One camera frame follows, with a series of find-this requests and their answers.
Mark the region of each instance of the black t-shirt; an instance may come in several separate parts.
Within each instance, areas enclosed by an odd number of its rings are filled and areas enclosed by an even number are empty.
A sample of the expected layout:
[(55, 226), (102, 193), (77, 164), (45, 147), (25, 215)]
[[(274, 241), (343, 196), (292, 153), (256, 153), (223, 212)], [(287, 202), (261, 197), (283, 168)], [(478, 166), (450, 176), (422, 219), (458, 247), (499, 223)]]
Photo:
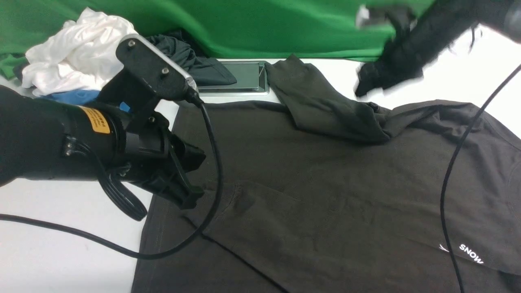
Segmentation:
[[(340, 94), (296, 60), (282, 63), (293, 62), (290, 69), (269, 68), (285, 105), (208, 105), (227, 183), (220, 211), (205, 238), (179, 255), (139, 261), (134, 292), (458, 292), (439, 195), (477, 107), (334, 105)], [(292, 69), (305, 73), (273, 79)], [(353, 107), (365, 109), (345, 111)], [(317, 115), (329, 119), (318, 119), (325, 123), (317, 127), (310, 123)], [(214, 194), (215, 168), (197, 109), (180, 111), (175, 132), (209, 155), (190, 175), (208, 193), (184, 214), (188, 223), (174, 205), (154, 199), (142, 239), (147, 253), (185, 238)], [(445, 212), (468, 292), (521, 291), (520, 147), (484, 113), (454, 165)]]

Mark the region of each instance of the yellow warning label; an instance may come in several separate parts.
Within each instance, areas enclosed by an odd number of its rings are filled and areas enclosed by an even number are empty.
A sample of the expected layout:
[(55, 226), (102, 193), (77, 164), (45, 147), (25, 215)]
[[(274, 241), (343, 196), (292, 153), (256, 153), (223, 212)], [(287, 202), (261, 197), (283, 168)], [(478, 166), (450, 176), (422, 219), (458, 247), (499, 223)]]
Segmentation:
[(91, 121), (92, 129), (98, 133), (110, 133), (110, 128), (107, 123), (107, 119), (101, 114), (100, 111), (92, 108), (81, 107), (80, 108), (87, 114), (87, 117)]

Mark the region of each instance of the white logo print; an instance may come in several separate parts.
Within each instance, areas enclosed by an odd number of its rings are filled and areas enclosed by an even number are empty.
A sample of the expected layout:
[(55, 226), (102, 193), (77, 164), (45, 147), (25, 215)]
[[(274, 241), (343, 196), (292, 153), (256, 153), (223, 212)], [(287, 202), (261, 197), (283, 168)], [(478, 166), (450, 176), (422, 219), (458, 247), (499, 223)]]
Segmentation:
[[(449, 250), (446, 249), (445, 247), (443, 247), (441, 244), (440, 244), (440, 249), (443, 251), (449, 252)], [(475, 262), (477, 262), (479, 264), (483, 264), (483, 261), (479, 258), (479, 255), (477, 253), (473, 252), (471, 249), (469, 249), (468, 246), (462, 244), (462, 245), (460, 245), (460, 249), (465, 251), (471, 258), (474, 259)]]
[(479, 255), (475, 252), (473, 252), (472, 250), (470, 250), (467, 246), (465, 246), (464, 244), (460, 245), (460, 249), (465, 251), (471, 258), (474, 259), (475, 262), (477, 263), (483, 263), (483, 261), (481, 261), (481, 259), (479, 258)]
[(441, 250), (443, 250), (443, 251), (446, 251), (446, 252), (448, 252), (448, 250), (447, 250), (447, 249), (445, 249), (445, 247), (441, 246), (441, 244), (440, 244), (440, 249), (441, 249)]

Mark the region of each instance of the white cloth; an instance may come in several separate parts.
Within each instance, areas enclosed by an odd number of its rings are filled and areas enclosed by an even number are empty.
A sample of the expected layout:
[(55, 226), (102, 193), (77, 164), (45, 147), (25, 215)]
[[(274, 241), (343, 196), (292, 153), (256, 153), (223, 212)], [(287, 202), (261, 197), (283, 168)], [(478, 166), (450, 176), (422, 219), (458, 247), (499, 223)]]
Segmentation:
[(133, 33), (126, 19), (86, 8), (78, 21), (66, 21), (56, 35), (26, 52), (30, 64), (22, 72), (22, 86), (36, 86), (35, 96), (101, 90), (123, 69), (116, 47)]

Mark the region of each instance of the blue cloth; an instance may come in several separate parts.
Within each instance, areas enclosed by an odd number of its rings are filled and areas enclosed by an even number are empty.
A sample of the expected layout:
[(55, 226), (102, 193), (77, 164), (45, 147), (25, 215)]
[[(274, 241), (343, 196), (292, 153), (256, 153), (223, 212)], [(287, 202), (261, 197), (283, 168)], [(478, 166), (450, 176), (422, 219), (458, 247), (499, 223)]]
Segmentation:
[(71, 105), (84, 105), (93, 101), (100, 94), (100, 91), (94, 90), (74, 90), (70, 92), (54, 93), (42, 96), (44, 99), (62, 102)]

